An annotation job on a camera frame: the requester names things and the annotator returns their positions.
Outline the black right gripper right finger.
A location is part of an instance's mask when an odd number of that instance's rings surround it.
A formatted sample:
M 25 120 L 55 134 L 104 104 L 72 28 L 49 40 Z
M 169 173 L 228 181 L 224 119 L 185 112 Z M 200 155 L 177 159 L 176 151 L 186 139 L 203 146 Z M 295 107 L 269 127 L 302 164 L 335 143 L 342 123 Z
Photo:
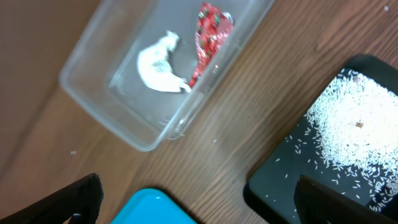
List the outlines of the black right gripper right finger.
M 301 175 L 294 190 L 294 204 L 302 224 L 396 224 L 316 180 Z

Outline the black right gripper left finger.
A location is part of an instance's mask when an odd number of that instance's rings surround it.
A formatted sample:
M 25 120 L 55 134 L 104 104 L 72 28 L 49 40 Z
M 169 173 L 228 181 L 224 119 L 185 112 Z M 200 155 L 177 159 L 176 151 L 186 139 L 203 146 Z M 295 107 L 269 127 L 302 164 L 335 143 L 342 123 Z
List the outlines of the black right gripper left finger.
M 1 219 L 1 223 L 95 223 L 104 193 L 98 174 L 91 173 L 28 207 Z

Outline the white napkin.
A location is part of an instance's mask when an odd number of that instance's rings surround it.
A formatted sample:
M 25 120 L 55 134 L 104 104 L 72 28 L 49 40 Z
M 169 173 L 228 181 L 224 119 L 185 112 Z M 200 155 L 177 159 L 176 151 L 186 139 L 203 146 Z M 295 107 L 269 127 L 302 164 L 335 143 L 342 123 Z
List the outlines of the white napkin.
M 174 52 L 179 39 L 176 33 L 167 30 L 165 36 L 138 53 L 137 70 L 147 87 L 168 93 L 191 92 L 187 81 L 174 74 L 169 62 L 169 53 Z

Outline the red snack wrapper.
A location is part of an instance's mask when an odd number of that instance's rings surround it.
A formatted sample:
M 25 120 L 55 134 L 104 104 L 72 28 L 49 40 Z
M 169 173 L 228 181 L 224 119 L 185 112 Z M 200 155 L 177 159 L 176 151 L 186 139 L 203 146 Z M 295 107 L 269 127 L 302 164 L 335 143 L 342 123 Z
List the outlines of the red snack wrapper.
M 234 19 L 230 13 L 208 2 L 202 3 L 195 32 L 198 63 L 188 83 L 191 88 L 203 75 L 233 29 Z

